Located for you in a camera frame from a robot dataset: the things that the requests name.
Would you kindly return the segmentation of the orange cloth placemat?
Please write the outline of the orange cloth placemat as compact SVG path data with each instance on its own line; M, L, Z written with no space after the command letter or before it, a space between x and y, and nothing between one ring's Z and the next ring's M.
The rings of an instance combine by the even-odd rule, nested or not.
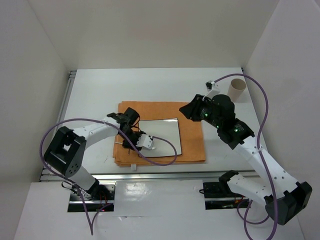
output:
M123 113L127 108L132 108L139 113L141 121L178 118L182 154L177 156L175 163L203 163L206 160L206 154L202 124L185 118L179 111L179 108L185 105L185 102L173 101L123 101L118 104L117 110ZM123 139L117 135L114 141L122 142ZM128 155L128 149L123 148L121 144L114 143L112 156L114 163L119 167L129 167L132 164L152 165L134 150L130 150L130 155Z

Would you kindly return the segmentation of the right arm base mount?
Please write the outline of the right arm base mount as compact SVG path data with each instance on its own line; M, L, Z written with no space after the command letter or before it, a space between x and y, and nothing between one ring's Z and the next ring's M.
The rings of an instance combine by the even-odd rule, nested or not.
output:
M206 210L236 209L240 203L240 208L246 208L249 199L232 192L223 192L219 182L203 182L203 187L199 193L204 196Z

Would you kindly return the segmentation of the white square plate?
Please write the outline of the white square plate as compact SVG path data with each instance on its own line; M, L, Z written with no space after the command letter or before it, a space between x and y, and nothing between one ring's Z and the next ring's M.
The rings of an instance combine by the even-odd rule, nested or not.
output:
M150 136L156 136L169 141L176 149L177 155L182 154L180 130L178 118L141 120L140 130ZM153 149L143 148L140 152L147 158L160 158L175 156L173 148L165 141L154 139Z

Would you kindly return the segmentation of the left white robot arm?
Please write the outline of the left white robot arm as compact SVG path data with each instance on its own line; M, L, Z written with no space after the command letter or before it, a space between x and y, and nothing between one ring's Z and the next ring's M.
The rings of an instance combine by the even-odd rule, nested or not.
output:
M122 147L125 149L151 150L153 139L144 131L133 130L139 117L129 107L124 113L109 113L102 123L95 122L75 129L63 126L57 130L44 153L44 161L60 175L77 184L81 194L88 200L93 200L106 188L82 166L85 150L117 135L122 137Z

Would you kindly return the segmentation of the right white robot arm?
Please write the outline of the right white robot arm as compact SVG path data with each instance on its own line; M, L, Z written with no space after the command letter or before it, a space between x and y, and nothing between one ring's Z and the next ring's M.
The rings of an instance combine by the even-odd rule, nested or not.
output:
M219 178L218 190L223 196L244 195L264 206L267 214L283 226L308 204L313 191L311 185L299 182L284 170L263 147L251 128L236 118L235 105L224 94L213 98L197 94L179 111L193 122L205 121L217 129L219 138L242 156L256 173L270 186L246 179L238 171L230 170Z

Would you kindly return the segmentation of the beige paper cup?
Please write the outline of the beige paper cup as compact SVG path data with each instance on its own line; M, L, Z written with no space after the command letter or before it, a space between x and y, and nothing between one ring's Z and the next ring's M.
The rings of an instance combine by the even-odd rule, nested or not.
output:
M243 91L247 88L247 84L244 80L239 78L234 78L231 80L227 96L232 102L236 102Z

